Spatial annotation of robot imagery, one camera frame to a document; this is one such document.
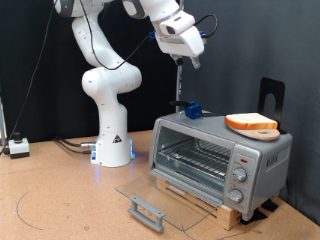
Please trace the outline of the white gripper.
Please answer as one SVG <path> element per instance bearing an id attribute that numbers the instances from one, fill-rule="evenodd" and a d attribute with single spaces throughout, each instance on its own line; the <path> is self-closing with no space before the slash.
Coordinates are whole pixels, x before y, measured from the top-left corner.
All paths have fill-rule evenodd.
<path id="1" fill-rule="evenodd" d="M 191 62 L 195 69 L 201 67 L 198 56 L 204 52 L 204 44 L 200 32 L 195 26 L 178 35 L 161 37 L 157 34 L 156 41 L 163 53 L 171 54 L 171 58 L 177 66 L 183 64 L 181 56 L 188 56 L 191 57 Z"/>

